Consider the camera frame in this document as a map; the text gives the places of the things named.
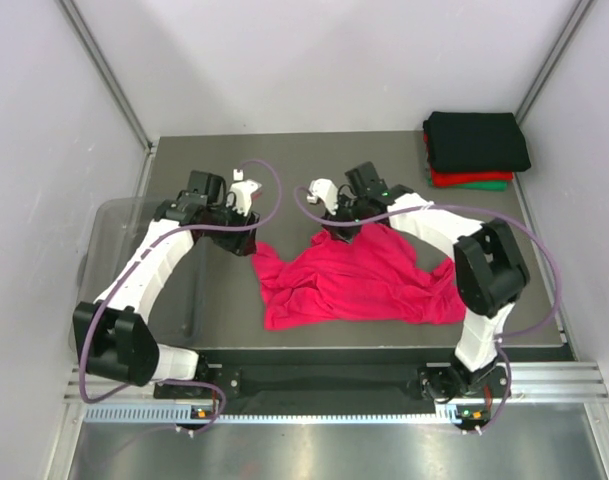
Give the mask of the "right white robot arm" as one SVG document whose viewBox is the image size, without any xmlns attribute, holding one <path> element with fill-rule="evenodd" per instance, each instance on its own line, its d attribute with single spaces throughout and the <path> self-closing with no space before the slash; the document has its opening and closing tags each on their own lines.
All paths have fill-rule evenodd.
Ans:
<svg viewBox="0 0 609 480">
<path fill-rule="evenodd" d="M 371 217 L 410 234 L 454 263 L 459 299 L 466 307 L 463 330 L 445 372 L 424 379 L 424 391 L 439 403 L 481 391 L 498 361 L 496 342 L 516 301 L 530 281 L 510 226 L 466 218 L 430 206 L 413 189 L 388 186 L 365 162 L 345 174 L 348 192 L 329 179 L 308 187 L 307 201 L 325 207 L 323 226 L 349 242 Z"/>
</svg>

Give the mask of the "pink t shirt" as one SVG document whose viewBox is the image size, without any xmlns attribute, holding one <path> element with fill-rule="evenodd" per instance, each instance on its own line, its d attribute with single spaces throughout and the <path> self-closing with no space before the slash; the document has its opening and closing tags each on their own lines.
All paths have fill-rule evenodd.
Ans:
<svg viewBox="0 0 609 480">
<path fill-rule="evenodd" d="M 260 243 L 251 262 L 268 330 L 336 320 L 449 325 L 465 317 L 453 261 L 422 270 L 414 247 L 381 224 L 364 226 L 350 243 L 322 230 L 290 262 Z"/>
</svg>

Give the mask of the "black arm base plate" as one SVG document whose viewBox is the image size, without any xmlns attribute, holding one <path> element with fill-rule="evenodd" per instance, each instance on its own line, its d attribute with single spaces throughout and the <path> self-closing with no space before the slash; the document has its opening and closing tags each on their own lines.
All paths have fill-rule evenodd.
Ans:
<svg viewBox="0 0 609 480">
<path fill-rule="evenodd" d="M 495 358 L 467 373 L 453 350 L 437 348 L 207 349 L 198 379 L 230 399 L 256 393 L 375 392 L 391 389 L 418 400 L 500 398 L 508 375 Z"/>
</svg>

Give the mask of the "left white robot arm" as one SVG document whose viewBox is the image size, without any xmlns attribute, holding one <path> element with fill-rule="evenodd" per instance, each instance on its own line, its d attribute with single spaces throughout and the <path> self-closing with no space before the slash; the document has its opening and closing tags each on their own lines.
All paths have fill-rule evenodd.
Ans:
<svg viewBox="0 0 609 480">
<path fill-rule="evenodd" d="M 155 209 L 142 242 L 117 278 L 94 301 L 82 301 L 74 310 L 84 375 L 133 386 L 175 380 L 193 397 L 208 390 L 211 374 L 199 365 L 198 353 L 158 343 L 149 317 L 171 274 L 201 238 L 237 256 L 254 253 L 260 217 L 252 203 L 260 189 L 240 170 L 231 184 L 194 171 L 186 189 Z"/>
</svg>

